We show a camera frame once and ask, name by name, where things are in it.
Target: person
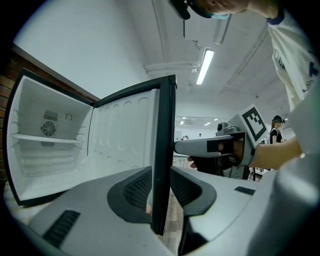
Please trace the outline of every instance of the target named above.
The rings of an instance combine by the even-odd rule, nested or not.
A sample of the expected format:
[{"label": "person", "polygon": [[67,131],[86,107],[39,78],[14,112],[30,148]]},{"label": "person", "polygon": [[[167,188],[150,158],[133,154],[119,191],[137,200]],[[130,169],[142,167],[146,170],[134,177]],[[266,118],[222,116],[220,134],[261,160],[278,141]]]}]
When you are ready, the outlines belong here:
[{"label": "person", "polygon": [[[304,99],[309,89],[319,82],[319,61],[307,36],[295,19],[273,0],[196,0],[207,14],[227,15],[246,10],[260,14],[268,23],[273,47],[273,63],[288,95],[290,111]],[[234,155],[242,157],[243,143],[234,142]],[[282,143],[259,144],[250,167],[279,169],[302,150],[296,137]]]},{"label": "person", "polygon": [[282,141],[282,135],[279,130],[282,123],[283,123],[283,120],[282,120],[281,116],[279,116],[279,115],[276,115],[272,119],[271,131],[270,131],[270,144],[276,144],[276,143],[280,143]]}]

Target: ceiling light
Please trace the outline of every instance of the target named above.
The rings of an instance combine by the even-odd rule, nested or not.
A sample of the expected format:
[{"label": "ceiling light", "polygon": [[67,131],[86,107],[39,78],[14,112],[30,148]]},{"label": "ceiling light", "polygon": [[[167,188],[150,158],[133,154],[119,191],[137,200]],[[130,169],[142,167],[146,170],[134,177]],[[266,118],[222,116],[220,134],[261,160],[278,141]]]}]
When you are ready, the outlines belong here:
[{"label": "ceiling light", "polygon": [[212,58],[214,56],[214,53],[215,52],[213,50],[206,50],[205,51],[204,60],[203,60],[203,63],[202,63],[200,74],[198,76],[198,80],[196,81],[197,85],[201,85],[202,82],[204,81],[206,73],[207,73],[208,68],[210,66],[211,60],[212,60]]}]

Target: black vent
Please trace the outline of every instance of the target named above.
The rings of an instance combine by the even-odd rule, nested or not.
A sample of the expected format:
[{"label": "black vent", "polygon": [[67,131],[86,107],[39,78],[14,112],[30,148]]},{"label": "black vent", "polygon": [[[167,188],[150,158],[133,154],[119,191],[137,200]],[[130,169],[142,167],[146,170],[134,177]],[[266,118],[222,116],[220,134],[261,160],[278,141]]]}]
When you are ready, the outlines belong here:
[{"label": "black vent", "polygon": [[42,147],[51,147],[51,148],[53,148],[55,146],[55,143],[54,142],[41,141],[41,146]]},{"label": "black vent", "polygon": [[51,121],[57,121],[57,120],[58,120],[58,113],[52,112],[52,111],[50,111],[50,110],[46,110],[46,111],[44,112],[43,118],[44,118],[44,119],[51,120]]},{"label": "black vent", "polygon": [[56,127],[53,122],[48,121],[43,124],[43,126],[41,127],[41,130],[45,136],[50,137],[50,136],[54,135],[54,133],[56,131]]},{"label": "black vent", "polygon": [[75,224],[80,213],[74,210],[65,210],[53,223],[43,238],[54,247],[59,248]]},{"label": "black vent", "polygon": [[176,171],[170,171],[170,186],[182,207],[197,199],[202,193],[199,185]]},{"label": "black vent", "polygon": [[152,188],[152,172],[146,172],[123,189],[124,198],[129,204],[146,210],[146,202]]}]

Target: ceiling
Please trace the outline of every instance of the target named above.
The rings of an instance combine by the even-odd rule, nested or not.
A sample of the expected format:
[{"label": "ceiling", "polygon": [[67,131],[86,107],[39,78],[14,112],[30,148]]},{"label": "ceiling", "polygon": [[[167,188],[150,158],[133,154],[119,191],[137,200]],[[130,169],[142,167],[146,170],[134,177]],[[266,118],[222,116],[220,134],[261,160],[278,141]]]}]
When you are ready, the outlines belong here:
[{"label": "ceiling", "polygon": [[[273,64],[264,18],[246,11],[229,20],[205,19],[189,9],[191,19],[183,22],[167,0],[124,2],[147,73],[151,78],[175,74],[178,100],[209,104],[210,95],[221,95],[247,105],[263,103],[284,118],[288,115],[288,97]],[[196,85],[206,48],[214,50],[214,56],[202,85]]]},{"label": "ceiling", "polygon": [[202,129],[216,129],[221,122],[227,122],[227,119],[218,119],[212,117],[196,117],[196,116],[176,116],[175,126],[202,128]]}]

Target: wooden floor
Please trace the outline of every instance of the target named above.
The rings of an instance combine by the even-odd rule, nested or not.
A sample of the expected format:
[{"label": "wooden floor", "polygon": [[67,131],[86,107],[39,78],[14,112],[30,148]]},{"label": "wooden floor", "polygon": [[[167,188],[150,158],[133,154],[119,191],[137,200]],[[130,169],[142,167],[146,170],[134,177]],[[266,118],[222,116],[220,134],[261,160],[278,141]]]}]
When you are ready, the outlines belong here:
[{"label": "wooden floor", "polygon": [[179,243],[183,228],[183,209],[174,195],[169,196],[166,213],[164,234],[158,235],[163,244],[174,254],[178,255]]}]

